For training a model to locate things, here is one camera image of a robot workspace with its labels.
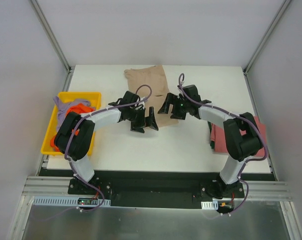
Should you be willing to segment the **beige t shirt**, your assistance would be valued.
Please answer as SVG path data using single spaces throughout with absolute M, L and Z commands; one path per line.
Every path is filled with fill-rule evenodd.
M 149 95 L 149 88 L 141 85 L 148 85 L 152 89 L 151 97 L 145 104 L 146 115 L 149 115 L 149 107 L 154 108 L 155 120 L 158 127 L 166 127 L 178 124 L 178 120 L 171 119 L 167 114 L 158 114 L 162 107 L 169 88 L 165 71 L 161 65 L 155 65 L 143 69 L 126 69 L 124 75 L 128 82 L 128 89 L 136 92 L 140 97 Z

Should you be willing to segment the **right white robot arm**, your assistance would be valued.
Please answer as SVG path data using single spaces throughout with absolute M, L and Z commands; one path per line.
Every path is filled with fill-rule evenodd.
M 158 114 L 167 114 L 170 106 L 173 106 L 172 119 L 184 120 L 186 114 L 189 114 L 224 130 L 229 156 L 216 180 L 206 187 L 206 193 L 212 198 L 225 198 L 240 182 L 246 163 L 263 147 L 264 142 L 255 119 L 249 112 L 236 115 L 214 106 L 209 100 L 201 100 L 195 85 L 179 86 L 178 89 L 179 95 L 166 95 Z

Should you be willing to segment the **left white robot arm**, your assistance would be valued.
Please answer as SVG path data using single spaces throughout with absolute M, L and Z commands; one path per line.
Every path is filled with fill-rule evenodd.
M 60 126 L 54 144 L 64 154 L 68 161 L 73 176 L 80 180 L 79 188 L 85 194 L 95 191 L 101 193 L 96 187 L 94 169 L 88 158 L 93 134 L 103 127 L 117 124 L 122 121 L 130 122 L 130 130 L 137 133 L 145 133 L 145 128 L 158 130 L 155 120 L 154 108 L 149 108 L 149 116 L 145 115 L 145 103 L 151 97 L 140 97 L 137 93 L 127 91 L 116 102 L 109 103 L 105 108 L 89 113 L 70 112 L 66 115 Z

